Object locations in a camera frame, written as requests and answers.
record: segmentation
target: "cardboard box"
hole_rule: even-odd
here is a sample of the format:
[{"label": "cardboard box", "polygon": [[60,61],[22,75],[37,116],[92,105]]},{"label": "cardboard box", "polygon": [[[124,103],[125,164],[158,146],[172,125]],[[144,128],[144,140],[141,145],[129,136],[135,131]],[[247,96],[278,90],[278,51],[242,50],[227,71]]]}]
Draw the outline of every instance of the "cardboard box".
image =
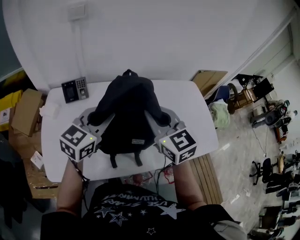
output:
[{"label": "cardboard box", "polygon": [[192,81],[205,96],[227,73],[226,71],[200,70]]},{"label": "cardboard box", "polygon": [[42,105],[42,93],[27,89],[16,105],[11,126],[27,136],[32,136]]},{"label": "cardboard box", "polygon": [[[14,109],[10,111],[10,119],[14,118]],[[35,151],[42,154],[41,131],[38,130],[32,134],[32,137],[26,136],[18,130],[11,127],[8,131],[8,141],[12,147],[20,154],[23,159],[25,173],[28,185],[33,198],[57,198],[59,183],[53,183],[48,180],[45,169],[39,170],[30,160]]]}]

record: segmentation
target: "black office chair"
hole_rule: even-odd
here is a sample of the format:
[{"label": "black office chair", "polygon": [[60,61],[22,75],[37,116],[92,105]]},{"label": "black office chair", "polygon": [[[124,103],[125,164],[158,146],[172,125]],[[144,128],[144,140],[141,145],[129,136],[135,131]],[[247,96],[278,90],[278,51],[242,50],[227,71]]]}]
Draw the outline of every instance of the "black office chair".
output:
[{"label": "black office chair", "polygon": [[250,174],[249,177],[252,178],[256,176],[256,182],[253,183],[253,185],[257,185],[258,179],[262,177],[262,182],[267,183],[269,182],[269,177],[273,173],[273,165],[271,164],[271,159],[267,158],[264,160],[262,167],[260,163],[257,163],[255,161],[252,162],[255,165],[256,173]]}]

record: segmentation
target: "white box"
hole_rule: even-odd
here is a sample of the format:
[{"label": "white box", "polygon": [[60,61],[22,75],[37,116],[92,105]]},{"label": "white box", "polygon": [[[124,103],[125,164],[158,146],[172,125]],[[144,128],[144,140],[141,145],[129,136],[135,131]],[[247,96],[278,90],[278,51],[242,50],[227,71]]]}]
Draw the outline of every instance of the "white box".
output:
[{"label": "white box", "polygon": [[176,165],[191,158],[197,148],[197,143],[187,128],[161,138],[159,144],[161,152]]},{"label": "white box", "polygon": [[72,124],[60,136],[60,148],[72,160],[79,162],[91,155],[96,148],[97,138]]}]

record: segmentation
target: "fingerprint access device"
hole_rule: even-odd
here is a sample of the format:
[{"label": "fingerprint access device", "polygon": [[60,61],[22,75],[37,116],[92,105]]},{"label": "fingerprint access device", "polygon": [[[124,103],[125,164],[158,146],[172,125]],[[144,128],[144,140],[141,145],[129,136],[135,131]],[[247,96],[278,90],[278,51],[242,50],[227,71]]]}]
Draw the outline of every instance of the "fingerprint access device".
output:
[{"label": "fingerprint access device", "polygon": [[85,77],[81,77],[61,84],[66,103],[89,97]]}]

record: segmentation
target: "black cable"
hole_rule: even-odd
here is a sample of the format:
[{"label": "black cable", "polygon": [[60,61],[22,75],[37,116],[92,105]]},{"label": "black cable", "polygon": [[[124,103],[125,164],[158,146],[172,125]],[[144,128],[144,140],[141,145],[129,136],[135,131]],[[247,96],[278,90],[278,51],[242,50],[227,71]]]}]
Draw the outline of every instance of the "black cable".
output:
[{"label": "black cable", "polygon": [[[159,177],[160,177],[160,174],[165,170],[167,169],[168,167],[172,166],[173,163],[170,163],[168,164],[167,166],[164,164],[164,167],[161,168],[161,169],[157,169],[155,170],[154,172],[154,182],[155,182],[155,187],[156,187],[156,193],[158,194],[159,193]],[[156,171],[159,171],[158,175],[157,175],[157,181],[155,180],[155,174],[156,174]]]},{"label": "black cable", "polygon": [[88,186],[89,186],[90,179],[86,178],[83,175],[82,171],[78,168],[78,165],[75,161],[71,160],[70,158],[69,158],[69,160],[71,161],[71,163],[75,167],[75,169],[76,169],[77,173],[79,174],[79,176],[82,178],[82,181],[83,181],[82,199],[83,199],[84,206],[85,206],[86,210],[89,211],[88,205],[86,204],[85,194],[88,191]]}]

